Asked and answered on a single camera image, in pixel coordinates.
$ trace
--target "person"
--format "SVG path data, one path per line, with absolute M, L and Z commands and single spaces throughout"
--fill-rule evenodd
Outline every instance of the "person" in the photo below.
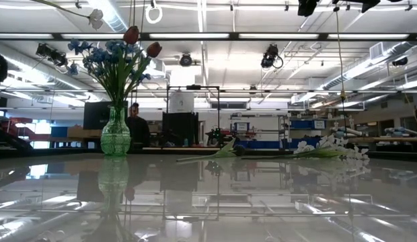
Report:
M 132 143 L 139 143 L 137 146 L 148 147 L 150 145 L 150 131 L 147 121 L 138 116 L 139 104 L 133 103 L 129 108 L 130 116 L 126 120 L 130 130 Z

